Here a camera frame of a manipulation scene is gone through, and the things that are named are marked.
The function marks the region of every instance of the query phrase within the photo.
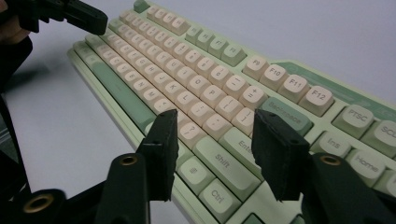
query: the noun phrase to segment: function key row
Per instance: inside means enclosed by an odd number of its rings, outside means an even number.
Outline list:
[[[188,42],[221,59],[230,66],[238,65],[247,57],[240,46],[231,44],[226,39],[215,36],[213,32],[200,26],[190,25],[183,18],[163,8],[151,6],[147,11],[147,17],[176,35],[186,33],[185,38]]]

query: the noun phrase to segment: white desk surface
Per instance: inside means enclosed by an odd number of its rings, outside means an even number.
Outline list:
[[[110,19],[132,0],[86,0]],[[308,64],[396,104],[396,2],[154,0],[176,14],[272,59]],[[5,97],[31,189],[72,197],[106,178],[110,162],[133,149],[68,61],[84,31],[40,23],[34,51]],[[152,203],[152,223],[185,223],[173,203]]]

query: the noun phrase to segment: light green keycap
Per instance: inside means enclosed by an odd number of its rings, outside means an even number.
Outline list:
[[[120,21],[119,19],[113,19],[108,23],[108,28],[110,28],[112,31],[118,30],[120,26],[122,26],[124,23]]]
[[[393,158],[396,156],[396,123],[391,120],[376,122],[361,141]]]
[[[385,171],[384,162],[367,151],[354,149],[346,156],[346,161],[368,187],[372,187]]]
[[[374,115],[370,110],[360,105],[349,105],[332,124],[353,137],[360,138],[373,121]]]
[[[134,11],[141,13],[149,8],[149,4],[145,0],[134,1]]]
[[[196,46],[200,49],[203,49],[204,51],[207,51],[214,38],[215,35],[213,35],[213,32],[204,30],[198,35]]]
[[[327,152],[341,158],[351,149],[349,142],[342,136],[326,132],[311,147],[313,152]]]
[[[193,151],[201,161],[244,201],[261,181],[210,136],[202,138]]]
[[[244,164],[251,173],[257,176],[260,180],[262,177],[262,169],[256,165],[253,154],[251,152],[251,139],[242,133],[239,129],[232,127],[226,134],[224,134],[219,143],[227,149],[233,156],[235,156],[242,164]]]
[[[396,171],[385,171],[373,188],[392,197],[396,197]]]
[[[186,33],[186,40],[195,45],[197,43],[198,35],[202,32],[202,28],[192,25]]]
[[[218,179],[214,179],[199,198],[220,223],[224,223],[241,204]]]
[[[230,44],[221,54],[221,60],[234,67],[247,57],[244,50],[237,45]]]
[[[304,136],[312,127],[312,122],[307,116],[291,108],[275,97],[270,97],[262,104],[260,109],[272,112],[285,120],[289,126],[301,136]]]
[[[216,36],[210,43],[207,52],[220,59],[222,52],[227,48],[227,46],[228,41],[226,39]]]
[[[263,222],[259,220],[256,215],[250,214],[242,224],[263,224]]]
[[[180,167],[186,160],[193,156],[191,150],[189,150],[186,145],[184,145],[180,140],[178,140],[178,153],[176,161],[176,169]]]
[[[216,178],[212,172],[194,156],[186,160],[177,169],[177,173],[196,195]]]

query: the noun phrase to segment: mechanical keyboard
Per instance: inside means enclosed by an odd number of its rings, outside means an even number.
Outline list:
[[[304,223],[301,202],[277,202],[254,162],[255,108],[396,197],[396,106],[301,63],[271,61],[144,1],[68,56],[134,148],[157,114],[178,110],[173,196],[195,223]]]

